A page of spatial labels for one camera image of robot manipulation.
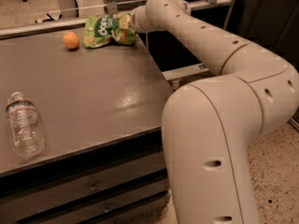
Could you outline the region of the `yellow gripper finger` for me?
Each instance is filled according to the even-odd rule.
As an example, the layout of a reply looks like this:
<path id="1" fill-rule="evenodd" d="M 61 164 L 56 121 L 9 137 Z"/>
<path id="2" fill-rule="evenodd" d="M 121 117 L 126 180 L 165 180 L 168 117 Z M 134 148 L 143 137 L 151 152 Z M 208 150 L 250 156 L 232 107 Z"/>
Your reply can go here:
<path id="1" fill-rule="evenodd" d="M 120 29 L 129 29 L 131 16 L 129 14 L 123 14 L 119 16 L 119 28 Z"/>

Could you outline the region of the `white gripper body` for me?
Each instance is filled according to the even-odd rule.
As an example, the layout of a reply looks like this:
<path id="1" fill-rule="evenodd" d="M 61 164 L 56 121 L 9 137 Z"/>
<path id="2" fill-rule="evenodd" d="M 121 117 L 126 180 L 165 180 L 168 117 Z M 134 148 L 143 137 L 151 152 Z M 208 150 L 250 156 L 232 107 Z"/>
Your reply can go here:
<path id="1" fill-rule="evenodd" d="M 139 33 L 149 33 L 156 30 L 147 17 L 146 7 L 136 7 L 131 12 L 131 26 Z"/>

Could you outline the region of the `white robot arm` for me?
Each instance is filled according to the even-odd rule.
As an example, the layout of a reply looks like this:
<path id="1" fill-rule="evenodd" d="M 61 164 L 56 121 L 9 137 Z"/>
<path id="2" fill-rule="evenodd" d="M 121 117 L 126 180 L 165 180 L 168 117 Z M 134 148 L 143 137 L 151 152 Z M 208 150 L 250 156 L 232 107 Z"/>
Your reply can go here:
<path id="1" fill-rule="evenodd" d="M 139 33 L 167 31 L 211 72 L 164 106 L 164 158 L 178 224 L 260 224 L 248 146 L 299 106 L 299 74 L 272 51 L 191 15 L 183 0 L 147 0 Z"/>

